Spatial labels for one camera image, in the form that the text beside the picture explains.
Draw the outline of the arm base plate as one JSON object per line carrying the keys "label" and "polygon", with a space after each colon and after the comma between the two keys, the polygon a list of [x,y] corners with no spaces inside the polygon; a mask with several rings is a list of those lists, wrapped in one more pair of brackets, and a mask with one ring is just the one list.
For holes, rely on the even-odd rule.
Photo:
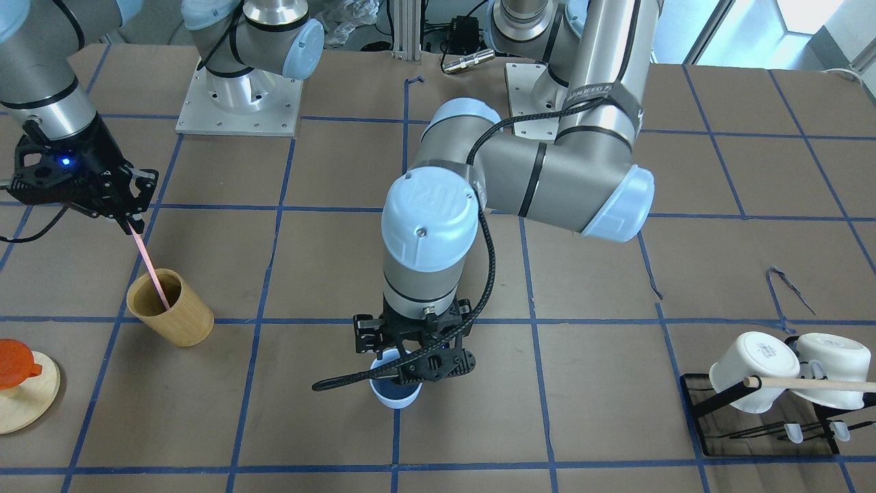
{"label": "arm base plate", "polygon": [[303,81],[253,70],[223,78],[193,74],[175,130],[178,134],[294,137]]}
{"label": "arm base plate", "polygon": [[[506,85],[511,115],[521,116],[557,112],[561,109],[567,88],[551,78],[548,65],[542,63],[506,64]],[[559,132],[559,119],[541,119],[513,125],[513,133],[530,140],[553,141]]]}

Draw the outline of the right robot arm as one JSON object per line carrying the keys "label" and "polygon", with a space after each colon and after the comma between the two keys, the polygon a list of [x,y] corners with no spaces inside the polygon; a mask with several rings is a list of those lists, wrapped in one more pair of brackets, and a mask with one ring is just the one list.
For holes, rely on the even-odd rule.
{"label": "right robot arm", "polygon": [[[136,169],[81,87],[69,56],[123,26],[141,1],[3,1],[2,106],[23,130],[3,190],[23,205],[59,203],[144,231],[159,172]],[[306,1],[184,1],[199,68],[217,106],[261,108],[268,74],[305,80],[322,56],[324,28]]]}

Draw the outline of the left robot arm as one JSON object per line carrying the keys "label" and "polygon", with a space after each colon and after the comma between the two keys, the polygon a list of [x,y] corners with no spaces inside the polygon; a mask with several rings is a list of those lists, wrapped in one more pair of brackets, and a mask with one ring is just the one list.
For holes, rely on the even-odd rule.
{"label": "left robot arm", "polygon": [[355,316],[358,353],[376,368],[316,383],[406,385],[475,367],[462,346],[495,283],[486,209],[582,236],[626,242],[654,199],[632,161],[660,1],[491,1],[491,47],[557,70],[537,114],[501,119],[488,104],[442,104],[381,215],[383,312]]}

